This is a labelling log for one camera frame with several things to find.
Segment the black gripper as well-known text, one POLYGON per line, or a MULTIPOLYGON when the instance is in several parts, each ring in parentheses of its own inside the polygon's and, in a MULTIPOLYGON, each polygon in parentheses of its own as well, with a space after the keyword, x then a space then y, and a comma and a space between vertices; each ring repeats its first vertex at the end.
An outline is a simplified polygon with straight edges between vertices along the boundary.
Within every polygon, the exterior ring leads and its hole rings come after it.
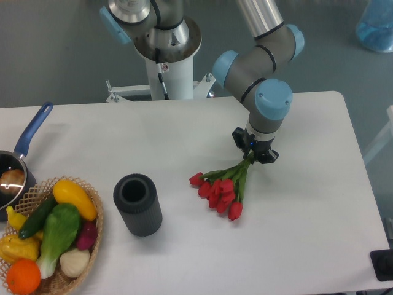
POLYGON ((279 153, 272 150, 271 144, 275 138, 274 133, 260 133, 236 127, 232 137, 238 149, 243 152, 243 158, 252 154, 252 158, 261 164, 274 163, 279 153))

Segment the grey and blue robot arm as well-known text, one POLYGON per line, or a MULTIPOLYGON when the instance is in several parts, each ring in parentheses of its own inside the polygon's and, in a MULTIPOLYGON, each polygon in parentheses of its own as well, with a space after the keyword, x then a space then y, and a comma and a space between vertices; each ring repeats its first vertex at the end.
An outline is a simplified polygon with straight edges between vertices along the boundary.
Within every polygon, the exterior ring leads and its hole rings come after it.
MULTIPOLYGON (((256 162, 273 163, 278 153, 271 145, 292 103, 291 88, 273 73, 303 50, 305 40, 296 26, 284 23, 274 1, 237 5, 255 46, 245 55, 221 54, 211 76, 249 111, 246 126, 232 134, 237 147, 256 162)), ((133 43, 144 59, 153 100, 207 95, 193 80, 201 31, 182 1, 109 1, 99 14, 108 32, 122 44, 133 43)))

